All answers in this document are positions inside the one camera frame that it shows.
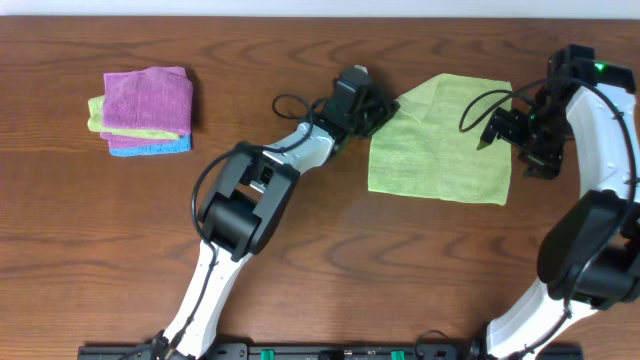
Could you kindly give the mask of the light green cloth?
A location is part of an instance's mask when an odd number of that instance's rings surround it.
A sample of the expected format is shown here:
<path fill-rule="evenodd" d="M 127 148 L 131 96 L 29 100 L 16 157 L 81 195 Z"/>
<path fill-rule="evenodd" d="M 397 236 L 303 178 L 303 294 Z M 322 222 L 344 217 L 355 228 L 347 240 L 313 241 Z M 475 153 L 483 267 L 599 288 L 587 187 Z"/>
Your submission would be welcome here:
<path fill-rule="evenodd" d="M 462 133 L 469 103 L 505 81 L 442 73 L 400 95 L 400 109 L 372 138 L 368 190 L 461 203 L 505 205 L 511 146 L 477 145 L 482 129 Z"/>

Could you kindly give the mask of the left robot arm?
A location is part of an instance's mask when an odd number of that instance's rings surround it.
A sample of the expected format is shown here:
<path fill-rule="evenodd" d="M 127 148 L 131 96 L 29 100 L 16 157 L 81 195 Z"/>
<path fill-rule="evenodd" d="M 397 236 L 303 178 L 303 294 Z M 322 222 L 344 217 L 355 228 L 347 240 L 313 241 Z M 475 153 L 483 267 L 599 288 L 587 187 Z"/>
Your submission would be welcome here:
<path fill-rule="evenodd" d="M 399 110 L 380 86 L 338 85 L 305 106 L 297 128 L 271 145 L 240 142 L 211 162 L 220 169 L 205 197 L 191 199 L 198 263 L 170 325 L 152 341 L 154 359 L 199 359 L 241 269 L 269 242 L 299 178 L 324 165 L 351 138 L 369 138 Z"/>

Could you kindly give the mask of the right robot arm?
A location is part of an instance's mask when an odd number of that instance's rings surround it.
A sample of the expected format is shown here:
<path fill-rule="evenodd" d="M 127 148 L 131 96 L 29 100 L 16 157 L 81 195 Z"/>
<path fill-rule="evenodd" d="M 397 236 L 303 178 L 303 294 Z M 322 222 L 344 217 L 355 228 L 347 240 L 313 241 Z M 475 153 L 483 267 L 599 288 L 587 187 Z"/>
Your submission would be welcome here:
<path fill-rule="evenodd" d="M 519 151 L 535 177 L 558 176 L 564 144 L 578 156 L 580 198 L 545 236 L 533 284 L 491 320 L 465 359 L 578 359 L 578 347 L 553 345 L 582 319 L 639 296 L 639 144 L 633 72 L 597 60 L 594 49 L 556 51 L 547 75 L 504 100 L 528 99 L 529 111 L 500 102 L 483 114 L 478 146 L 502 139 Z"/>

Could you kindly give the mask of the blue folded cloth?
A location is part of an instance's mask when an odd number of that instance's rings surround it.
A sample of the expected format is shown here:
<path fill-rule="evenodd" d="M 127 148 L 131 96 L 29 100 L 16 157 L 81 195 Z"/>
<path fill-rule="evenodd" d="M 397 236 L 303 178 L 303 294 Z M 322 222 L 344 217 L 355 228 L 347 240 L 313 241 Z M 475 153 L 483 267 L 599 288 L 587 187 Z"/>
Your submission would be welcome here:
<path fill-rule="evenodd" d="M 192 149 L 190 136 L 183 136 L 178 140 L 166 144 L 135 146 L 129 148 L 110 149 L 109 153 L 115 157 L 155 156 L 188 152 Z"/>

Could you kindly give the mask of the purple folded cloth top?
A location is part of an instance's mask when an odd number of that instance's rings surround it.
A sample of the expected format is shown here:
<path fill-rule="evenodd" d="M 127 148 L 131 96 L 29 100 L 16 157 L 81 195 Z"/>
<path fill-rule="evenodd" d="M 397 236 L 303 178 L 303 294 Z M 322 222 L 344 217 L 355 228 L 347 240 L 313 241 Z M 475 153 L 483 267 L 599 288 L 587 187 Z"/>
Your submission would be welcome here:
<path fill-rule="evenodd" d="M 193 85 L 184 68 L 105 73 L 103 80 L 105 126 L 191 133 Z"/>

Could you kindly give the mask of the purple folded cloth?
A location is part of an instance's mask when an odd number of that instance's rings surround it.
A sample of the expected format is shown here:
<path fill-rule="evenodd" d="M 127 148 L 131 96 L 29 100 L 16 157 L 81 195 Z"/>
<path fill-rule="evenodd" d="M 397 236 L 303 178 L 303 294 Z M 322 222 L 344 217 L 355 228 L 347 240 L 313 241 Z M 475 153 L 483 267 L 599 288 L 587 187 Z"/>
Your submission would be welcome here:
<path fill-rule="evenodd" d="M 107 132 L 101 132 L 100 137 L 107 141 L 107 144 L 110 149 L 125 149 L 125 148 L 151 146 L 151 145 L 163 145 L 163 144 L 171 143 L 171 140 L 167 140 L 167 139 L 136 138 L 136 137 L 128 137 L 128 136 L 122 136 L 122 135 L 114 135 Z"/>
<path fill-rule="evenodd" d="M 105 73 L 103 80 L 105 126 L 191 133 L 193 85 L 184 68 Z"/>

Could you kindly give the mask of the purple folded cloth lower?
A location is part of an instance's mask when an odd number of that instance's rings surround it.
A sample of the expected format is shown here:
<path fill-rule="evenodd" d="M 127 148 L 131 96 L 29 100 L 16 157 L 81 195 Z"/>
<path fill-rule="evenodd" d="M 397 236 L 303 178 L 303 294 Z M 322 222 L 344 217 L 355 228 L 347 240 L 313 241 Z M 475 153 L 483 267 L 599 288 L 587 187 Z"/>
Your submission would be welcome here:
<path fill-rule="evenodd" d="M 125 149 L 125 148 L 151 146 L 151 145 L 163 145 L 163 144 L 171 143 L 171 140 L 167 140 L 167 139 L 136 138 L 136 137 L 128 137 L 128 136 L 122 136 L 122 135 L 114 135 L 107 132 L 101 132 L 100 137 L 107 141 L 107 144 L 110 149 Z"/>

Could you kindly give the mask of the yellow-green folded cloth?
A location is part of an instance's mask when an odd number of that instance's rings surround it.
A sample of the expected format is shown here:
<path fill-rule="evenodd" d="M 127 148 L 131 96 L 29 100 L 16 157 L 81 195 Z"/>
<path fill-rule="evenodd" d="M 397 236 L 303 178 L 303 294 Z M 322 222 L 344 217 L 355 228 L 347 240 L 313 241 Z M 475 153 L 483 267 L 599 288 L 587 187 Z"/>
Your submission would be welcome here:
<path fill-rule="evenodd" d="M 163 130 L 145 129 L 121 129 L 108 127 L 103 120 L 103 105 L 105 96 L 98 96 L 88 100 L 90 117 L 87 121 L 88 129 L 91 132 L 106 133 L 110 135 L 125 136 L 134 139 L 145 140 L 178 140 L 180 136 L 176 133 Z"/>

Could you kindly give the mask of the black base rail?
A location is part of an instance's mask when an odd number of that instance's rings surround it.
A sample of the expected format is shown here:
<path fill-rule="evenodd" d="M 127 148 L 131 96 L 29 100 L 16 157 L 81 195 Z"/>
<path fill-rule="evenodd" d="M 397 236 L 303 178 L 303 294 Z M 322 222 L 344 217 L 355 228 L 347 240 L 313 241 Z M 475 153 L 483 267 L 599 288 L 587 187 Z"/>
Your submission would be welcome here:
<path fill-rule="evenodd" d="M 78 360 L 159 359 L 150 344 L 136 346 L 83 346 Z M 463 352 L 452 343 L 423 343 L 403 346 L 249 346 L 243 343 L 215 345 L 206 360 L 457 360 Z"/>

